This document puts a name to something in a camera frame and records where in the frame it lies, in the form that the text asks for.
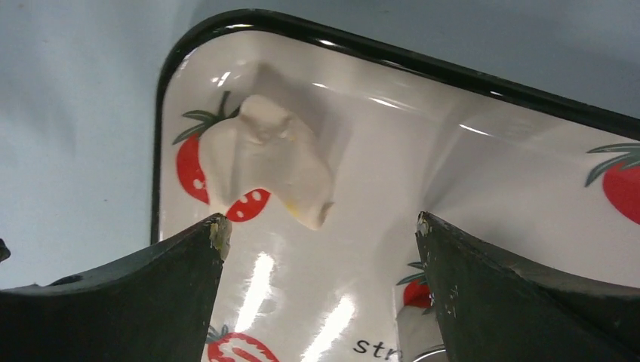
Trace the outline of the white dough piece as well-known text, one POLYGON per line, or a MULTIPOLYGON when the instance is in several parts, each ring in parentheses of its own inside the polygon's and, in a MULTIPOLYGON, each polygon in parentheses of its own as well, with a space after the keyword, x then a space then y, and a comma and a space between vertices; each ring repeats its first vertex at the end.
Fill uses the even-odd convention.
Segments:
POLYGON ((198 161, 211 213, 228 211, 242 196, 263 189, 296 221, 317 230, 334 204, 334 176, 315 134, 292 111, 262 95, 249 96, 237 116, 202 134, 198 161))

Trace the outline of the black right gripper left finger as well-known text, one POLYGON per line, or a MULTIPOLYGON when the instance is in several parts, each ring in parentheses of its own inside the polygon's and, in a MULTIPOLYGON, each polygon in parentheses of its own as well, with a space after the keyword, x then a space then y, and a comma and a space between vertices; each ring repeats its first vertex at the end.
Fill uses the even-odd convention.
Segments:
POLYGON ((97 268, 1 292, 3 361, 198 361, 229 252, 216 213, 97 268))

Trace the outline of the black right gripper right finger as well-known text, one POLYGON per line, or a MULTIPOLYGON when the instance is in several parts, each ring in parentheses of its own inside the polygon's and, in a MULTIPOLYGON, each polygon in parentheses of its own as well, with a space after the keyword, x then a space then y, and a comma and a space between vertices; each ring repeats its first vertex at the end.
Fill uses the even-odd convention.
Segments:
POLYGON ((572 275, 421 212, 416 240, 451 361, 637 361, 639 291, 572 275))

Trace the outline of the strawberry print rectangular tray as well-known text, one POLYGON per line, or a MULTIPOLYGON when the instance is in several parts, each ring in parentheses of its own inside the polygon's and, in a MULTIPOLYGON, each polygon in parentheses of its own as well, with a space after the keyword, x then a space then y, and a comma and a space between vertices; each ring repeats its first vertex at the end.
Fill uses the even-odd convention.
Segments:
POLYGON ((212 17, 169 53, 154 241, 213 214, 199 140, 252 95, 312 130, 334 204, 317 230, 263 189, 221 213, 232 235, 198 361, 449 360, 421 212, 639 291, 637 119, 269 11, 212 17))

